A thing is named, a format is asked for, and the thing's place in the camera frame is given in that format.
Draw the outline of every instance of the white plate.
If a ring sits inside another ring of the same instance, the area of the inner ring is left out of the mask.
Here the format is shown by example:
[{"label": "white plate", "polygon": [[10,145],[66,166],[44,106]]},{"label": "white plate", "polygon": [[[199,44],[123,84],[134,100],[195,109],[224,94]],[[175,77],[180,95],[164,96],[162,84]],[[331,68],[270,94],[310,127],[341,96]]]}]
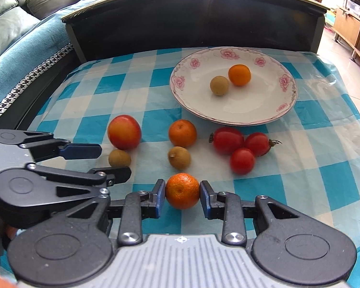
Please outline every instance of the white plate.
[{"label": "white plate", "polygon": [[[228,69],[244,64],[251,81],[242,87],[229,83],[224,96],[215,96],[209,84],[213,77],[228,78]],[[297,85],[278,61],[246,48],[218,47],[193,53],[172,71],[171,91],[193,114],[231,126],[255,126],[279,119],[295,104]]]}]

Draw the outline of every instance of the cherry tomato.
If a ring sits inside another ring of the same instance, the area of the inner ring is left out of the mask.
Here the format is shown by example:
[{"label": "cherry tomato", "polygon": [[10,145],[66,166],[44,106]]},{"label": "cherry tomato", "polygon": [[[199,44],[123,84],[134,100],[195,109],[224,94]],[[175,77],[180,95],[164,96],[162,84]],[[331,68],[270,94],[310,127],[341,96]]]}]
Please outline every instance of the cherry tomato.
[{"label": "cherry tomato", "polygon": [[248,148],[239,148],[234,151],[229,160],[229,165],[234,173],[244,175],[252,171],[256,158]]},{"label": "cherry tomato", "polygon": [[219,154],[230,155],[240,147],[244,147],[244,135],[234,128],[222,127],[209,136],[209,142]]},{"label": "cherry tomato", "polygon": [[268,136],[261,132],[250,134],[244,142],[244,147],[250,149],[257,157],[265,155],[271,147],[281,142],[270,140]]}]

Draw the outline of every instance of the red apple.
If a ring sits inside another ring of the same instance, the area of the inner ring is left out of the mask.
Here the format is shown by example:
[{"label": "red apple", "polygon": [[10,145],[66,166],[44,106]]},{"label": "red apple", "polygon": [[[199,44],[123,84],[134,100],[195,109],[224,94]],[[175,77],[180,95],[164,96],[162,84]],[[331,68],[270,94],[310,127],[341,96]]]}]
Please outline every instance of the red apple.
[{"label": "red apple", "polygon": [[108,126],[108,138],[112,145],[121,150],[136,148],[141,140],[141,128],[135,118],[120,115]]}]

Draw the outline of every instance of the blue and white tablecloth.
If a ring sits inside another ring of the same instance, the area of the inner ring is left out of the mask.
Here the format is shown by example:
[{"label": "blue and white tablecloth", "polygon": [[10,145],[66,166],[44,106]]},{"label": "blue and white tablecloth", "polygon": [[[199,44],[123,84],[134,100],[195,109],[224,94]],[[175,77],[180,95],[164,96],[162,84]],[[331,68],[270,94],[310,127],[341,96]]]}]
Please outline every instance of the blue and white tablecloth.
[{"label": "blue and white tablecloth", "polygon": [[[235,176],[229,157],[220,156],[208,143],[219,125],[182,109],[169,88],[173,67],[199,49],[157,50],[88,62],[69,74],[44,105],[30,130],[48,131],[79,143],[99,143],[97,160],[65,161],[55,158],[43,165],[87,171],[108,166],[114,149],[106,129],[119,114],[132,115],[141,125],[142,142],[130,152],[132,176],[111,188],[112,199],[137,190],[150,190],[157,179],[177,173],[167,160],[172,147],[168,128],[180,118],[192,121],[198,131],[189,148],[192,164],[187,172],[208,180],[215,191],[239,194],[243,200],[256,195],[288,204],[333,226],[354,241],[357,263],[349,284],[360,287],[360,114],[347,94],[337,69],[313,53],[271,49],[261,52],[281,62],[295,77],[298,101],[283,118],[267,125],[239,128],[245,135],[267,133],[282,142],[257,159],[254,170]],[[249,237],[253,224],[246,219]],[[115,222],[113,235],[117,232]],[[201,205],[179,211],[165,204],[162,217],[143,222],[148,233],[221,233],[222,221],[204,218]]]}]

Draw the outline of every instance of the orange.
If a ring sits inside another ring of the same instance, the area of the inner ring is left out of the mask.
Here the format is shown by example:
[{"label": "orange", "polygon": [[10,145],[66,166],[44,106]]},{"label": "orange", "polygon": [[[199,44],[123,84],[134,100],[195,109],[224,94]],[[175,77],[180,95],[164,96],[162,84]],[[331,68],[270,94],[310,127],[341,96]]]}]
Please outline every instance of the orange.
[{"label": "orange", "polygon": [[239,87],[246,85],[251,80],[250,69],[242,64],[233,65],[228,70],[229,80]]},{"label": "orange", "polygon": [[196,142],[197,131],[192,122],[180,119],[171,124],[168,137],[175,146],[189,147]]},{"label": "orange", "polygon": [[179,210],[189,209],[199,201],[199,182],[187,173],[175,174],[167,181],[165,196],[172,207]]}]

